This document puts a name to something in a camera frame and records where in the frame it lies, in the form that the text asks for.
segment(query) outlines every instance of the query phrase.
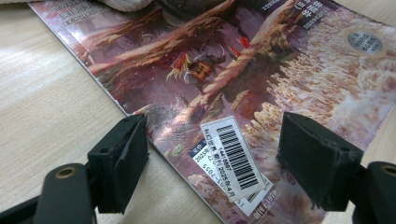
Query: cloth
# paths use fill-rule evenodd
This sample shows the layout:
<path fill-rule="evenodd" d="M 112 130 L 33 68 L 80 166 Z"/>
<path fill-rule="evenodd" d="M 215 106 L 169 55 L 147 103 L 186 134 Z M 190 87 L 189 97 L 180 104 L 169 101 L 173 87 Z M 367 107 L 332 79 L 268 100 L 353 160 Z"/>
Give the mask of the cloth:
<path fill-rule="evenodd" d="M 34 2 L 37 0 L 0 0 L 0 4 Z M 152 0 L 98 0 L 119 11 L 137 11 L 146 7 Z"/>

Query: wooden table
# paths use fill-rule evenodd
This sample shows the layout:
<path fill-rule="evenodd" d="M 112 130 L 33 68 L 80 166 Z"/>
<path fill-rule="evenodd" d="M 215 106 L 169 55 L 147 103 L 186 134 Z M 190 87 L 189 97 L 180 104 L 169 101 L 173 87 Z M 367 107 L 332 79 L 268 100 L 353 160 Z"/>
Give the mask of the wooden table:
<path fill-rule="evenodd" d="M 393 0 L 339 0 L 396 25 Z M 0 6 L 0 211 L 40 193 L 47 172 L 87 161 L 87 152 L 124 117 L 26 4 Z M 396 109 L 364 156 L 396 163 Z M 219 223 L 190 186 L 152 148 L 126 214 L 99 223 Z M 331 213 L 327 223 L 350 222 Z"/>

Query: illustrated cover artwork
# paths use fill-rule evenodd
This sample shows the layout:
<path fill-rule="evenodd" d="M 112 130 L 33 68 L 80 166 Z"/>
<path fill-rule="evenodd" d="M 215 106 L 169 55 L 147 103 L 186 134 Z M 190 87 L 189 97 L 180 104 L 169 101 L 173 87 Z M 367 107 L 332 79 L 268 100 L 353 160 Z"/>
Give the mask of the illustrated cover artwork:
<path fill-rule="evenodd" d="M 284 111 L 365 150 L 396 103 L 396 29 L 331 1 L 226 0 L 187 22 L 155 3 L 30 6 L 126 114 L 148 115 L 150 141 L 226 223 L 324 218 L 276 161 Z M 240 132 L 264 184 L 232 203 L 201 128 L 217 120 L 234 122 L 217 132 L 242 146 Z M 241 188 L 256 183 L 234 173 Z"/>

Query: creature illustration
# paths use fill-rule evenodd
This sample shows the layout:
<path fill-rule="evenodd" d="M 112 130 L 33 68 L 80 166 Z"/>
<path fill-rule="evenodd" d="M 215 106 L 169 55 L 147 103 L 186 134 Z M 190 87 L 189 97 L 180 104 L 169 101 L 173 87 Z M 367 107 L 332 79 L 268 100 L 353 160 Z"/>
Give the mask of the creature illustration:
<path fill-rule="evenodd" d="M 172 63 L 172 71 L 168 74 L 166 80 L 169 77 L 180 78 L 184 74 L 185 83 L 197 88 L 200 93 L 204 93 L 203 86 L 208 83 L 206 79 L 211 75 L 216 76 L 218 74 L 216 68 L 223 69 L 220 64 L 226 61 L 226 57 L 224 48 L 221 48 L 220 56 L 204 53 L 193 60 L 187 53 L 180 53 Z"/>

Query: black clamp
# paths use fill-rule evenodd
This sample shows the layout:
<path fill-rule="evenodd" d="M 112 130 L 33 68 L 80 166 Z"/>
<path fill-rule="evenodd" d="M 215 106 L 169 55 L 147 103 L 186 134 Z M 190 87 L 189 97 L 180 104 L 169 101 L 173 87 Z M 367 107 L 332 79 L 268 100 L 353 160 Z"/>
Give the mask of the black clamp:
<path fill-rule="evenodd" d="M 354 223 L 396 223 L 396 165 L 361 166 L 363 151 L 314 120 L 285 113 L 277 158 L 314 205 L 345 211 L 355 205 Z"/>
<path fill-rule="evenodd" d="M 100 213 L 124 213 L 149 159 L 147 118 L 122 119 L 88 153 L 88 163 L 50 171 L 41 195 L 0 214 L 0 223 L 96 223 Z"/>

